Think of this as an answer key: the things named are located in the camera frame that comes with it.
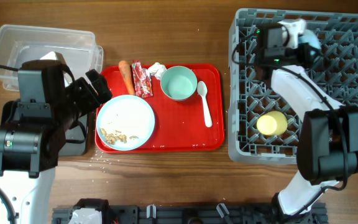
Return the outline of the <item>light blue bowl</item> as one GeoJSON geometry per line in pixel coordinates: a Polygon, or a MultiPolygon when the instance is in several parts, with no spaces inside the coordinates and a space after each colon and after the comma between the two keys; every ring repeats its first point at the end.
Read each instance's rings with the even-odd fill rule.
{"type": "Polygon", "coordinates": [[[321,44],[313,31],[306,29],[298,35],[298,48],[320,51],[321,44]]]}

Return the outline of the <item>yellow cup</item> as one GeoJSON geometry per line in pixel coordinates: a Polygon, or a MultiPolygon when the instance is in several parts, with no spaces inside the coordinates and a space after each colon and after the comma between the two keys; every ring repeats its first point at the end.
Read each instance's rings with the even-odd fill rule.
{"type": "Polygon", "coordinates": [[[270,111],[257,120],[257,130],[263,135],[281,135],[288,127],[285,115],[279,111],[270,111]]]}

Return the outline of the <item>green bowl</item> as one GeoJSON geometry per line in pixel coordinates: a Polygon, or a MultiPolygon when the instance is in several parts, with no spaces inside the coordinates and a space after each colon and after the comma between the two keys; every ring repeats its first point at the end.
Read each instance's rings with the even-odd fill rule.
{"type": "Polygon", "coordinates": [[[162,75],[160,86],[163,93],[171,100],[183,101],[196,91],[198,79],[195,73],[184,66],[168,68],[162,75]]]}

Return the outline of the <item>white plastic spoon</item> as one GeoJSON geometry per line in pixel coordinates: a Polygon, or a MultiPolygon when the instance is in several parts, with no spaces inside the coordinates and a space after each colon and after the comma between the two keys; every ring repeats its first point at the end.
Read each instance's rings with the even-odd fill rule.
{"type": "Polygon", "coordinates": [[[201,101],[202,101],[202,104],[203,104],[203,114],[204,114],[205,126],[207,128],[211,128],[212,125],[213,125],[213,122],[212,122],[211,114],[210,114],[210,111],[209,111],[208,102],[207,102],[207,99],[206,99],[208,89],[207,89],[207,86],[206,86],[205,82],[199,81],[198,84],[197,84],[197,89],[196,90],[197,90],[198,95],[201,97],[201,101]]]}

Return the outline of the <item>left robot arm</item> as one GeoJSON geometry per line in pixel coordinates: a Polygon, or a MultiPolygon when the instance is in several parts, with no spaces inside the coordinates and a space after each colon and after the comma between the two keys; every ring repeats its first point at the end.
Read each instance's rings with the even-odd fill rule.
{"type": "Polygon", "coordinates": [[[45,223],[66,131],[112,98],[96,70],[66,86],[69,67],[32,60],[15,70],[20,97],[4,105],[0,124],[0,223],[45,223]]]}

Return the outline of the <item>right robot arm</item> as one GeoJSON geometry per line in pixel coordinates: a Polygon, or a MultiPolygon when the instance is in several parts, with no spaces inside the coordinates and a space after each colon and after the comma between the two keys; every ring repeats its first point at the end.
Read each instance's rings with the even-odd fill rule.
{"type": "Polygon", "coordinates": [[[303,19],[259,25],[232,51],[238,53],[256,38],[254,61],[233,62],[254,68],[258,80],[279,94],[302,122],[298,172],[273,198],[285,222],[309,213],[327,190],[344,190],[348,178],[358,173],[358,106],[334,100],[306,74],[322,56],[318,37],[306,26],[303,19]]]}

